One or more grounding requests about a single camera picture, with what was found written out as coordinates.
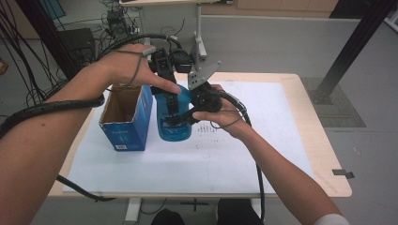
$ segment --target black pole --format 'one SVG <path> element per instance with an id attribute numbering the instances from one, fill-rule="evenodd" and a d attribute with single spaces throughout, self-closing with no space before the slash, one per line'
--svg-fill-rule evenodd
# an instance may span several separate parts
<path id="1" fill-rule="evenodd" d="M 360 54 L 363 47 L 375 33 L 380 24 L 390 13 L 396 0 L 378 0 L 365 13 L 355 28 L 342 51 L 337 56 L 324 80 L 316 90 L 310 91 L 310 98 L 315 104 L 330 104 L 330 94 L 338 82 L 343 78 L 349 67 Z"/>
<path id="2" fill-rule="evenodd" d="M 70 81 L 79 69 L 62 42 L 53 20 L 42 7 L 39 0 L 16 0 L 27 20 L 35 28 L 55 62 Z"/>

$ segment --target person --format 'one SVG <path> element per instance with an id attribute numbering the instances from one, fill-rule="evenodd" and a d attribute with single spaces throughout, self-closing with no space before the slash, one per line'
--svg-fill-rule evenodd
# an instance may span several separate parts
<path id="1" fill-rule="evenodd" d="M 64 88 L 47 102 L 89 100 L 100 96 L 113 83 L 154 85 L 178 94 L 179 87 L 149 69 L 141 53 L 150 48 L 126 45 L 110 52 L 98 62 L 83 68 Z M 29 224 L 43 204 L 67 153 L 90 109 L 52 112 L 27 119 L 0 140 L 0 224 Z M 209 120 L 221 127 L 239 118 L 234 106 L 223 101 L 220 112 L 196 112 L 194 118 Z M 315 224 L 320 218 L 338 218 L 341 212 L 323 189 L 306 173 L 281 156 L 243 119 L 224 128 L 249 149 L 268 181 L 290 212 L 303 224 Z"/>

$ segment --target finger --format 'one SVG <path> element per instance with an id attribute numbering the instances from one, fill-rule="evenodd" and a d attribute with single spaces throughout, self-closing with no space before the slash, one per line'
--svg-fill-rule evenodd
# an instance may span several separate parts
<path id="1" fill-rule="evenodd" d="M 208 120 L 208 112 L 194 112 L 192 117 L 197 120 Z"/>
<path id="2" fill-rule="evenodd" d="M 212 84 L 211 87 L 214 88 L 214 89 L 216 89 L 216 90 L 218 90 L 218 91 L 223 91 L 222 86 L 219 85 L 219 84 Z"/>
<path id="3" fill-rule="evenodd" d="M 179 89 L 177 84 L 167 81 L 161 77 L 158 77 L 153 73 L 152 73 L 149 83 L 146 83 L 146 84 L 159 87 L 162 90 L 165 90 L 165 91 L 168 91 L 168 92 L 171 92 L 174 94 L 179 94 L 181 92 L 181 90 Z"/>

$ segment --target metal bracket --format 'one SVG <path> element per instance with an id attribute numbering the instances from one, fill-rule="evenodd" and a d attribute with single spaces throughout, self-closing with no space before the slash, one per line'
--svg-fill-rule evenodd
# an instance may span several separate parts
<path id="1" fill-rule="evenodd" d="M 206 83 L 207 80 L 217 71 L 217 69 L 222 64 L 222 61 L 219 61 L 217 64 L 213 64 L 209 67 L 199 68 L 199 70 L 194 71 L 188 75 L 188 89 L 191 91 Z"/>

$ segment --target table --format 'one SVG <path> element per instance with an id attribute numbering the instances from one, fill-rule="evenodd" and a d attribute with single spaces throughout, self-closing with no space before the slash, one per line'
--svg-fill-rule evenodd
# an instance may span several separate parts
<path id="1" fill-rule="evenodd" d="M 186 81 L 186 75 L 177 74 L 179 81 Z M 313 105 L 299 79 L 295 74 L 271 74 L 271 73 L 215 73 L 210 82 L 221 81 L 244 81 L 244 82 L 262 82 L 262 83 L 280 83 L 285 92 L 291 112 L 295 119 L 298 133 L 301 137 L 304 149 L 314 171 L 314 180 L 327 192 L 330 197 L 349 197 L 352 194 L 345 176 L 336 176 L 333 169 L 341 169 L 340 163 L 335 156 L 329 143 L 328 137 L 322 128 L 319 119 L 314 111 Z M 87 125 L 91 117 L 88 117 L 75 142 L 73 143 L 67 159 L 62 167 L 60 174 L 67 176 L 71 163 L 73 161 L 77 146 L 84 136 Z M 64 192 L 63 186 L 54 183 L 49 196 L 76 196 L 74 192 Z M 115 197 L 131 198 L 145 197 L 129 193 L 112 194 Z M 161 197 L 162 195 L 153 195 L 151 197 Z"/>
<path id="2" fill-rule="evenodd" d="M 129 2 L 120 1 L 121 7 L 134 7 L 138 9 L 140 15 L 141 29 L 143 34 L 146 34 L 146 29 L 144 25 L 145 13 L 143 7 L 150 6 L 161 6 L 161 5 L 182 5 L 182 4 L 195 4 L 196 5 L 196 31 L 195 31 L 195 44 L 196 44 L 196 60 L 200 58 L 205 59 L 207 57 L 205 45 L 201 36 L 201 14 L 202 14 L 202 3 L 213 3 L 218 0 L 135 0 Z M 145 39 L 145 44 L 149 44 L 148 38 Z"/>

